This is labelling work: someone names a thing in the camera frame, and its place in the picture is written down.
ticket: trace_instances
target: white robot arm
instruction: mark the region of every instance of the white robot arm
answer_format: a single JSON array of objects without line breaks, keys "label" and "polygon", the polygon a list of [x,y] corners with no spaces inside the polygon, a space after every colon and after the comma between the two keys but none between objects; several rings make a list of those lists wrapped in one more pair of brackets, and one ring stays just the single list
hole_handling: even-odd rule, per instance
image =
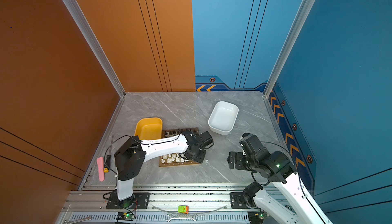
[{"label": "white robot arm", "polygon": [[206,154],[205,149],[210,148],[211,144],[213,139],[208,131],[201,134],[183,131],[178,136],[157,140],[131,137],[115,153],[118,200],[123,201],[133,196],[134,177],[144,162],[165,154],[184,153],[185,158],[201,163]]},{"label": "white robot arm", "polygon": [[259,207],[280,224],[333,224],[303,185],[291,161],[280,151],[270,154],[255,135],[245,133],[240,144],[244,153],[230,152],[229,168],[259,172],[272,182],[293,207],[294,212],[253,182],[244,189],[247,205]]}]

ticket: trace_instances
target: chevron pattern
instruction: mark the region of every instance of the chevron pattern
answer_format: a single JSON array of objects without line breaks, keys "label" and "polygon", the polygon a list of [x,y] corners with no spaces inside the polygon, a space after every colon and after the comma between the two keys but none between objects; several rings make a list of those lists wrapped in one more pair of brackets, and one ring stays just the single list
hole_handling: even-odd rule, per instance
[{"label": "chevron pattern", "polygon": [[269,103],[271,105],[271,109],[275,115],[276,121],[279,125],[283,138],[285,138],[285,142],[287,145],[287,149],[290,152],[291,158],[293,162],[295,162],[297,170],[301,176],[301,180],[306,185],[307,189],[313,191],[314,189],[314,178],[310,173],[310,169],[307,166],[307,161],[305,160],[305,156],[298,146],[298,142],[294,136],[293,131],[291,130],[291,126],[285,116],[285,112],[280,105],[278,98],[275,95],[274,90],[272,90]]}]

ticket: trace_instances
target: orange wall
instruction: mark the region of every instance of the orange wall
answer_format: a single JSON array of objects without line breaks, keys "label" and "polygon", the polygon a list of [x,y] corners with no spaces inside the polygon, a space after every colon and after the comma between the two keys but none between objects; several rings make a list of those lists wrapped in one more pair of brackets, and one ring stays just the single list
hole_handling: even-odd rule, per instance
[{"label": "orange wall", "polygon": [[119,96],[61,0],[0,0],[0,15],[0,220],[52,223]]},{"label": "orange wall", "polygon": [[194,91],[192,0],[77,0],[126,92]]}]

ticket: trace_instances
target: marble table surface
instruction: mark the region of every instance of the marble table surface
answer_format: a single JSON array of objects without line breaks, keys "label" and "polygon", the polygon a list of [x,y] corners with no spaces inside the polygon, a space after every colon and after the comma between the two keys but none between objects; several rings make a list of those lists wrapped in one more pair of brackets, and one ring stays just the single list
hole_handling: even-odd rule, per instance
[{"label": "marble table surface", "polygon": [[[208,127],[208,118],[218,101],[233,103],[239,108],[234,128],[226,136],[214,133]],[[143,164],[134,184],[252,182],[248,171],[228,168],[228,153],[242,151],[238,142],[245,132],[255,134],[261,141],[280,144],[259,91],[127,93],[112,129],[114,139],[125,134],[134,135],[137,122],[147,117],[161,118],[162,129],[198,127],[200,133],[209,131],[215,144],[207,150],[204,162],[198,165],[160,168],[159,158],[153,158]],[[105,149],[109,146],[110,140],[111,135]],[[123,138],[113,144],[111,155],[126,140],[127,138]],[[281,151],[276,145],[266,143],[265,146],[270,153],[275,150]],[[260,183],[267,182],[260,175],[256,177]],[[115,184],[114,173],[105,173],[105,180],[100,182],[98,172],[96,169],[93,170],[91,186]]]}]

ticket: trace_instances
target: yellow plastic bin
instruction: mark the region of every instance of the yellow plastic bin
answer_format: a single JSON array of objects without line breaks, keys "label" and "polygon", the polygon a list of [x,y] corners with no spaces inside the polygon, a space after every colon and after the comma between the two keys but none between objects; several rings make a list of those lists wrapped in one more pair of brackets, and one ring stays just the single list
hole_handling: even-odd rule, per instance
[{"label": "yellow plastic bin", "polygon": [[141,140],[160,139],[162,133],[162,119],[145,118],[139,120],[136,125],[135,135]]}]

